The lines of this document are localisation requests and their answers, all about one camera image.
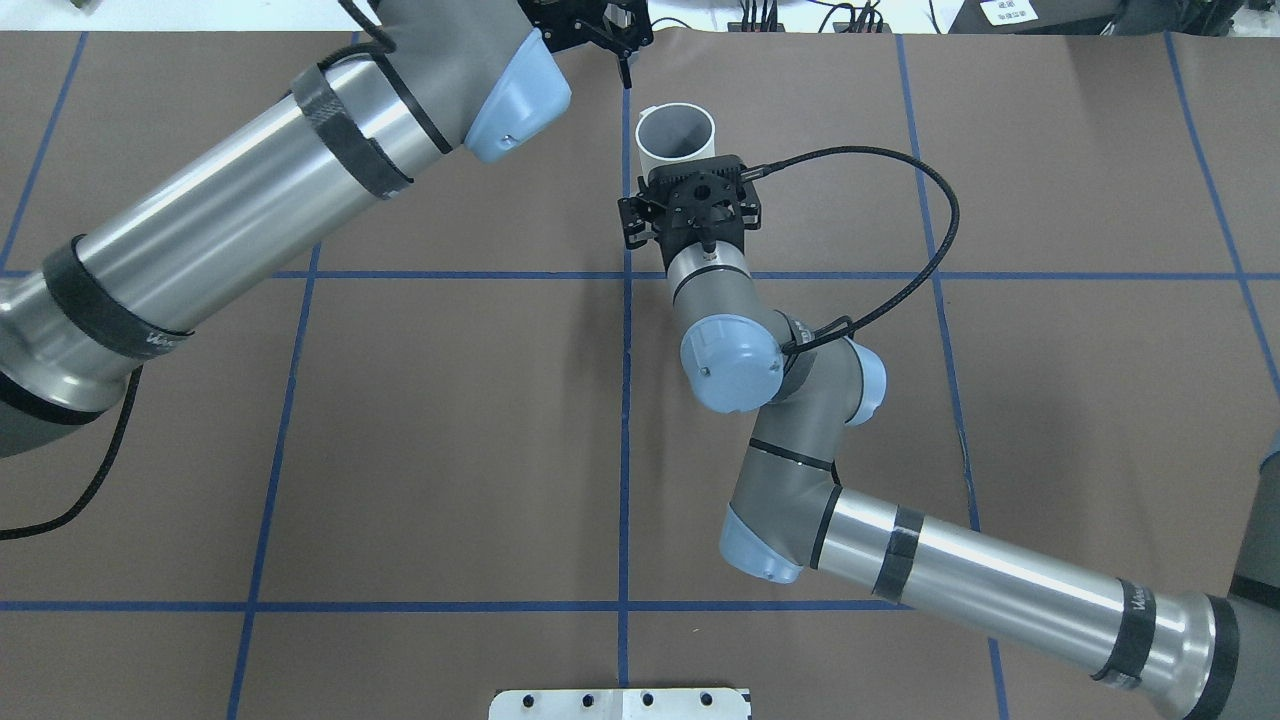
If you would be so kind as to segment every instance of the sticker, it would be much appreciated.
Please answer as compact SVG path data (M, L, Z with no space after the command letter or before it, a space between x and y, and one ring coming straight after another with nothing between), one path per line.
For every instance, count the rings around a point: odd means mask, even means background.
M1036 8L1032 8L1032 0L987 0L978 5L987 15L987 22L993 26L1010 26L1039 19Z

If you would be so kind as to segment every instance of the blue cap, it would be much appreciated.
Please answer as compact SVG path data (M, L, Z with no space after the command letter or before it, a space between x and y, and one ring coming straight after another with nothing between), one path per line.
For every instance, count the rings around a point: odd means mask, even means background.
M858 345L851 338L845 338L854 346L858 354L858 363L863 366L863 401L854 411L854 416L845 424L849 427L861 425L872 419L876 409L884 402L884 393L888 391L888 373L884 372L884 361L870 350Z
M782 387L782 348L764 325L741 315L708 315L680 341L694 395L717 413L749 413Z
M776 550L751 532L730 506L721 530L721 556L730 565L771 583L782 585L796 582L803 568L778 555Z
M512 55L462 141L485 163L520 147L568 109L568 82L539 31Z

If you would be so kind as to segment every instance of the white cup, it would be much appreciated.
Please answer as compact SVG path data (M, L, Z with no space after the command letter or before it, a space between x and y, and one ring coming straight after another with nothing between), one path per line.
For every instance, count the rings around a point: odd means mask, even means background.
M667 102L640 110L636 147L644 177L654 168L716 156L716 120L689 102Z

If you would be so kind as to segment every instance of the silver metal tube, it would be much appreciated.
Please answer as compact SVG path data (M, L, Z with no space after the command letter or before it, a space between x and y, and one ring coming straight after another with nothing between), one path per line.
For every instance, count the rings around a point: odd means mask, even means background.
M845 488L832 511L818 569L876 585L899 511ZM1183 717L1196 706L1208 676L1213 614L1202 594L1143 597L1156 605L1155 637L1137 687L1164 715ZM1125 593L1116 578L934 518L924 518L920 525L901 602L1024 643L1089 674L1107 666L1125 612Z
M329 81L404 174L440 158L372 61L338 65ZM134 315L189 331L375 201L291 96L77 249L102 288Z

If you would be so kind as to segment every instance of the robotic arm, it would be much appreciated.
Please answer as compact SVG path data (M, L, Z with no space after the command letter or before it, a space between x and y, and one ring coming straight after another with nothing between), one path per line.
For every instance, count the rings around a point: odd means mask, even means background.
M1280 439L1225 598L1157 593L842 487L841 432L879 406L884 366L846 333L818 345L829 325L813 332L762 306L742 241L760 227L759 173L733 155L710 158L713 124L687 108L641 113L636 140L653 169L618 206L628 247L653 238L662 249L694 395L718 413L759 409L721 534L724 560L774 583L804 566L851 580L1140 691L1165 717L1275 717Z
M142 363L447 152L495 161L568 106L511 0L371 5L380 47L306 69L137 205L0 282L0 457L96 419Z

